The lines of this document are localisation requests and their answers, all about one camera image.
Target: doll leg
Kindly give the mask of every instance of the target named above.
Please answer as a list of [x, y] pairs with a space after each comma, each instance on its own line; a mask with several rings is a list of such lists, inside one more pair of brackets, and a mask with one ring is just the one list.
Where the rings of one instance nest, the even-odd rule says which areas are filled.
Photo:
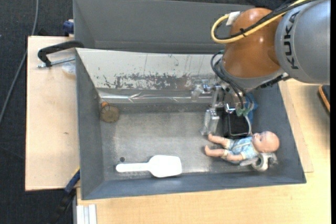
[[220, 144], [223, 147], [226, 147], [227, 143], [228, 143], [227, 138], [224, 138], [222, 136], [213, 135], [211, 133], [208, 135], [208, 139], [209, 139], [209, 141], [211, 141], [213, 143], [216, 143], [216, 144]]
[[211, 150], [208, 146], [205, 146], [204, 151], [205, 154], [210, 157], [222, 157], [225, 153], [225, 150], [222, 148]]

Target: doll head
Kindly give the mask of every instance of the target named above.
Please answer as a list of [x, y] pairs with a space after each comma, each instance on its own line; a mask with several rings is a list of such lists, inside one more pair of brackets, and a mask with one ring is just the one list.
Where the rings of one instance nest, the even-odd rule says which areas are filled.
[[271, 131], [255, 133], [252, 137], [252, 143], [255, 149], [261, 153], [274, 152], [280, 146], [279, 138]]

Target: bin floor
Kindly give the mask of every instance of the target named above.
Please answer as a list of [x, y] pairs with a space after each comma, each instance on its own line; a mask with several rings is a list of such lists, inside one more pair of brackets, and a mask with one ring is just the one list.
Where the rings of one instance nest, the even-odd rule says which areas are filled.
[[154, 155], [178, 156], [182, 173], [230, 173], [249, 167], [206, 156], [204, 146], [220, 148], [199, 130], [204, 112], [121, 114], [115, 123], [101, 122], [106, 180], [151, 177], [149, 172], [116, 173], [118, 163], [144, 163]]

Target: doll arm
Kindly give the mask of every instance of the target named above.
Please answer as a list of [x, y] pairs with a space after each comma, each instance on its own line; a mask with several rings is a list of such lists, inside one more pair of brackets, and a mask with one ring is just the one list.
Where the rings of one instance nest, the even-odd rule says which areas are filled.
[[230, 151], [228, 150], [224, 150], [224, 154], [223, 154], [223, 159], [227, 160], [227, 161], [242, 161], [244, 160], [244, 157], [242, 156], [242, 154], [237, 154], [234, 155], [232, 153], [230, 153]]

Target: black cable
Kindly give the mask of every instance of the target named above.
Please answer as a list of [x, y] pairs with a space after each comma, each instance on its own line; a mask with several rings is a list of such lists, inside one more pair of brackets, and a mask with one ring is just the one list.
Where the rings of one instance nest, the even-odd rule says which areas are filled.
[[225, 37], [225, 38], [219, 38], [217, 36], [217, 33], [216, 33], [217, 29], [222, 25], [222, 23], [220, 23], [220, 24], [217, 25], [217, 27], [214, 30], [214, 36], [217, 39], [221, 39], [221, 40], [234, 38], [234, 37], [237, 37], [239, 35], [245, 36], [245, 32], [248, 32], [248, 31], [252, 30], [253, 28], [263, 24], [264, 22], [272, 19], [273, 17], [278, 16], [279, 14], [282, 14], [284, 12], [288, 12], [288, 11], [290, 11], [290, 10], [296, 8], [296, 7], [302, 6], [304, 4], [307, 4], [307, 3], [310, 3], [310, 2], [313, 2], [313, 1], [316, 1], [316, 0], [306, 0], [306, 1], [303, 1], [303, 2], [300, 2], [300, 3], [297, 3], [297, 4], [290, 4], [289, 3], [289, 4], [286, 4], [286, 5], [280, 6], [280, 7], [276, 8], [275, 10], [273, 10], [272, 12], [270, 12], [269, 14], [265, 15], [263, 18], [261, 18], [258, 22], [254, 23], [253, 25], [250, 25], [247, 28], [241, 28], [240, 32], [232, 34], [231, 36], [228, 36], [228, 37]]
[[215, 65], [214, 65], [214, 58], [221, 54], [223, 51], [219, 51], [217, 53], [215, 53], [212, 57], [211, 57], [211, 61], [210, 61], [210, 64], [211, 64], [211, 68], [212, 70], [215, 72], [215, 74], [220, 78], [222, 79], [223, 81], [225, 81], [226, 83], [228, 83], [231, 88], [234, 90], [234, 92], [237, 94], [238, 98], [239, 98], [239, 101], [240, 101], [240, 105], [242, 107], [242, 109], [244, 108], [244, 102], [243, 102], [243, 99], [242, 99], [242, 96], [240, 95], [240, 93], [238, 92], [236, 86], [232, 81], [230, 81], [227, 77], [224, 76], [224, 74], [219, 71], [218, 69], [215, 68], [215, 66], [220, 62], [221, 59], [219, 59]]

